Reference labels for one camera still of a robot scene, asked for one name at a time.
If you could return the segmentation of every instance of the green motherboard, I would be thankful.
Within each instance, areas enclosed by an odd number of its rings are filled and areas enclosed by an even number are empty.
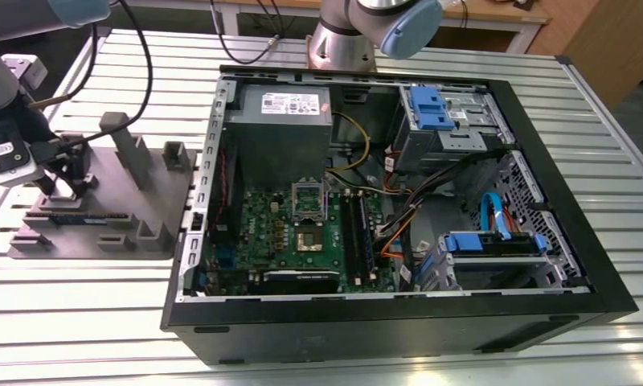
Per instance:
[[[375,194],[364,198],[364,216],[373,230],[384,221],[383,199]],[[328,193],[328,202],[320,203],[316,195],[304,191],[296,201],[292,191],[247,191],[233,270],[327,270],[341,274],[340,293],[393,292],[395,274],[388,262],[375,268],[371,280],[355,281],[347,275],[343,199],[339,192]],[[327,220],[295,222],[295,205],[299,212],[323,209]],[[227,288],[225,292],[245,295],[245,287]]]

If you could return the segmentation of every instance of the black cable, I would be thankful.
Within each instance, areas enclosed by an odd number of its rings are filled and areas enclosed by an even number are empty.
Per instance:
[[[349,187],[355,187],[356,189],[363,189],[363,187],[359,184],[352,183],[348,179],[345,179],[344,177],[341,177],[341,175],[336,171],[329,171],[328,170],[328,173],[331,175],[333,175],[333,177],[336,177],[339,179],[339,181],[341,181]]]
[[[69,99],[73,99],[76,95],[81,92],[81,90],[85,87],[85,84],[88,83],[88,80],[91,79],[91,76],[93,75],[93,67],[96,66],[96,60],[97,60],[97,44],[100,43],[97,40],[100,39],[97,35],[97,23],[91,24],[91,59],[88,61],[88,69],[85,70],[85,75],[81,83],[76,88],[72,90],[69,93]]]
[[[88,69],[85,70],[84,79],[68,94],[56,96],[54,98],[48,98],[44,101],[32,102],[30,104],[31,109],[40,110],[50,106],[59,105],[65,101],[71,101],[79,95],[85,85],[88,84],[88,80],[91,80],[91,76],[93,75],[93,67],[96,66],[96,61],[97,61],[97,44],[99,44],[97,40],[99,39],[100,39],[100,36],[97,34],[97,23],[92,23],[91,24],[91,58],[88,60]]]
[[[460,28],[468,27],[471,23],[471,8],[468,7],[468,3],[465,0],[460,0],[463,2],[463,21],[460,22]]]
[[[291,22],[289,22],[289,25],[287,26],[287,28],[284,29],[284,34],[287,35],[289,33],[289,29],[291,27],[293,26],[293,23],[296,22],[296,20],[299,19],[297,16],[295,16],[292,19],[291,19]]]
[[[348,160],[348,164],[349,165],[355,162],[352,155],[349,155],[345,159]],[[367,179],[365,175],[360,172],[360,170],[357,170],[357,167],[355,167],[351,170],[353,171],[355,175],[357,175],[360,177],[360,180],[363,181],[363,183],[365,184],[365,186],[367,187],[371,187],[372,186],[372,183],[369,182],[369,179]]]
[[[263,9],[265,10],[267,12],[267,15],[269,15],[269,12],[267,11],[267,8],[265,8],[265,5],[261,3],[261,0],[257,0],[257,2],[261,4],[263,6]],[[257,60],[260,60],[263,58],[264,55],[267,55],[267,53],[272,50],[272,47],[275,45],[275,43],[279,41],[280,39],[280,35],[275,35],[273,37],[273,40],[267,44],[267,48],[265,50],[260,53],[259,56],[256,56],[255,59],[252,60],[241,60],[239,59],[236,56],[233,56],[232,54],[232,51],[228,49],[227,47],[227,42],[224,41],[224,34],[223,34],[223,29],[221,27],[219,26],[219,21],[217,21],[217,8],[215,7],[215,0],[211,0],[211,10],[212,10],[212,21],[215,22],[215,29],[217,30],[217,37],[219,37],[219,41],[223,45],[223,49],[224,49],[224,52],[227,52],[227,55],[228,57],[231,58],[231,60],[233,60],[236,63],[239,64],[243,64],[243,65],[249,65],[249,64],[253,64]]]
[[[272,0],[272,5],[275,6],[275,10],[277,11],[279,16],[279,25],[281,26],[281,31],[279,34],[281,35],[281,39],[287,37],[287,29],[284,28],[284,17],[281,16],[281,12],[279,12],[277,1]]]
[[[257,0],[257,3],[260,4],[260,8],[265,11],[267,20],[269,21],[269,24],[272,24],[272,29],[273,29],[275,33],[281,36],[284,26],[283,26],[281,29],[279,29],[277,24],[275,23],[275,19],[272,17],[272,14],[269,13],[269,10],[265,7],[265,4],[261,2],[261,0]]]
[[[459,176],[459,174],[472,164],[489,158],[500,158],[508,152],[509,152],[509,149],[496,149],[485,153],[471,154],[467,157],[464,157],[460,161],[457,161],[453,165],[451,165],[449,167],[447,167],[445,169],[441,169],[437,173],[435,173],[429,178],[427,178],[427,180],[415,189],[411,197],[405,201],[404,210],[400,213],[397,213],[393,220],[391,220],[384,225],[384,229],[389,229],[397,223],[401,223],[412,214],[412,212],[417,210],[417,207],[424,202],[423,196],[429,192],[435,191],[445,183],[453,181],[453,179]]]
[[[72,141],[67,143],[63,148],[60,149],[60,154],[64,153],[67,150],[72,149],[73,147],[83,145],[91,141],[95,141],[99,138],[105,137],[107,135],[115,134],[119,131],[127,129],[131,125],[133,125],[139,120],[140,117],[143,117],[143,114],[145,113],[145,110],[148,108],[148,105],[151,103],[151,94],[152,94],[152,85],[155,82],[155,71],[152,67],[152,55],[151,55],[151,47],[148,46],[148,41],[145,40],[145,34],[143,33],[143,28],[139,23],[139,19],[136,18],[136,15],[133,11],[131,10],[131,6],[127,3],[127,0],[119,0],[119,4],[124,8],[124,12],[127,12],[127,15],[129,16],[131,23],[133,24],[133,27],[136,29],[136,32],[139,33],[139,39],[140,39],[140,44],[143,45],[143,51],[145,53],[145,61],[147,61],[147,66],[148,66],[148,85],[145,87],[145,97],[143,99],[143,102],[140,104],[139,112],[136,115],[129,119],[129,121],[120,126],[117,126],[115,129],[111,129],[108,131],[103,131],[95,135],[91,135],[88,138],[80,139],[79,141]]]

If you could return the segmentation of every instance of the workbench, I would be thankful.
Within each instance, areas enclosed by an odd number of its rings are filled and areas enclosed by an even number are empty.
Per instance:
[[[468,28],[479,30],[510,31],[514,37],[508,53],[524,54],[544,24],[552,20],[550,15],[537,3],[530,11],[516,8],[510,2],[493,0],[467,0],[469,10]],[[135,6],[151,6],[185,10],[209,10],[208,0],[129,0]],[[281,14],[317,19],[323,0],[277,0]],[[225,34],[240,35],[239,14],[263,14],[256,0],[216,0],[217,11],[223,14]],[[460,27],[464,17],[463,5],[443,10],[441,27]]]
[[[156,91],[131,130],[149,147],[167,140],[201,149],[219,66],[216,36],[147,32]],[[267,39],[229,37],[241,58]],[[133,115],[145,59],[133,31],[100,40],[91,82],[47,111],[59,132],[99,131],[103,113]],[[58,94],[77,84],[91,42]],[[521,353],[208,367],[160,331],[172,261],[30,261],[8,242],[39,190],[0,188],[0,382],[129,381],[200,385],[643,384],[643,157],[572,65],[556,58],[427,49],[411,60],[377,53],[381,72],[506,80],[541,133],[641,311],[558,336]],[[300,68],[305,43],[284,40],[260,65]],[[97,146],[111,146],[101,139]]]

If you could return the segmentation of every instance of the aluminum table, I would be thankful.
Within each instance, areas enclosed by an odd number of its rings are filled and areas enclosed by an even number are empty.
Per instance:
[[[148,146],[201,148],[219,66],[216,36],[148,32],[156,92],[132,131]],[[239,57],[267,39],[233,37]],[[100,40],[95,76],[47,115],[58,132],[95,133],[108,110],[132,115],[144,96],[145,59],[133,31]],[[77,84],[91,42],[59,93]],[[305,43],[284,40],[261,65],[303,67]],[[518,354],[208,367],[160,331],[171,261],[18,261],[8,242],[39,195],[0,188],[0,382],[200,385],[643,384],[643,157],[573,66],[553,57],[428,49],[412,60],[377,54],[383,72],[512,83],[586,211],[641,311],[558,336]],[[111,146],[107,139],[99,145]]]

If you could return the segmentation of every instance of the blue clip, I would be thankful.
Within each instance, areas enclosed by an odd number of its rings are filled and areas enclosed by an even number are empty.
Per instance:
[[[447,101],[433,87],[412,87],[412,105],[416,110],[417,127],[427,130],[453,131],[455,122],[447,113]]]
[[[534,239],[536,239],[536,245],[538,246],[541,253],[545,253],[548,251],[546,237],[544,235],[536,234]]]
[[[453,251],[483,251],[480,235],[476,233],[451,233],[447,236],[447,248]]]
[[[449,252],[459,250],[459,242],[455,239],[455,236],[447,236],[447,249]]]
[[[417,269],[416,279],[421,277],[421,275],[427,272],[427,269],[433,264],[433,253],[429,254],[429,257],[425,259],[424,263],[421,263],[420,268]]]

